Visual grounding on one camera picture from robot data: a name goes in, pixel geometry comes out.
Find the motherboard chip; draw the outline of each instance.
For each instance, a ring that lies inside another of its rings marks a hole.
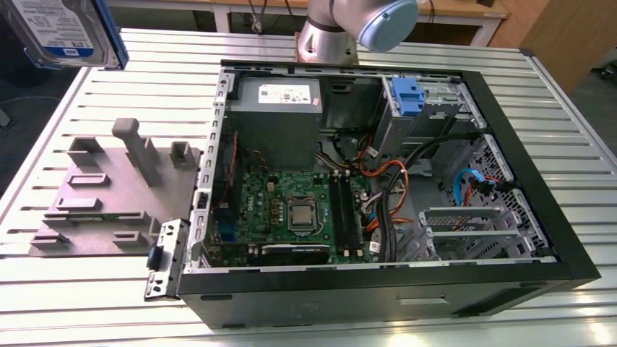
[[[291,224],[294,226],[312,225],[312,206],[292,206],[291,207]]]

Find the sticker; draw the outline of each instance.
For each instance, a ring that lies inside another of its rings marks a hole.
[[[63,48],[65,54],[69,56],[79,56],[79,52],[74,48]]]
[[[367,153],[368,153],[370,156],[372,156],[374,158],[375,158],[375,157],[378,156],[378,154],[379,154],[378,150],[376,150],[374,147],[371,147],[371,146],[367,147]]]
[[[506,13],[486,13],[484,17],[506,18]]]
[[[258,102],[311,104],[311,87],[308,85],[262,85]]]
[[[368,250],[374,253],[379,253],[379,250],[382,248],[382,245],[378,242],[371,241],[368,244]]]
[[[39,44],[59,56],[91,56],[93,41],[62,0],[13,0]]]

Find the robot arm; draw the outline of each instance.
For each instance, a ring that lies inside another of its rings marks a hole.
[[[371,51],[390,51],[410,35],[418,12],[418,0],[311,0],[299,60],[355,64],[356,41]]]

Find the table leg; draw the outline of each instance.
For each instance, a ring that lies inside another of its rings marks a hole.
[[[212,4],[212,12],[215,13],[216,31],[219,33],[231,33],[230,6]]]
[[[500,23],[502,18],[487,18],[484,20],[483,27],[480,27],[476,36],[474,36],[471,46],[487,47],[490,45],[491,38],[494,38]]]

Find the metal slotted table surface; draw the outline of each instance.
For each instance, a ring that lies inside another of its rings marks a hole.
[[[222,59],[295,60],[291,37],[125,30],[123,72],[83,69],[0,200],[0,344],[127,343],[168,338],[202,346],[596,346],[617,343],[616,158],[536,59],[518,50],[403,44],[363,64],[483,72],[552,187],[603,279],[492,316],[212,331],[182,301],[145,303],[146,258],[27,257],[71,160],[75,136],[103,145],[117,117],[135,117],[155,145],[208,145]]]

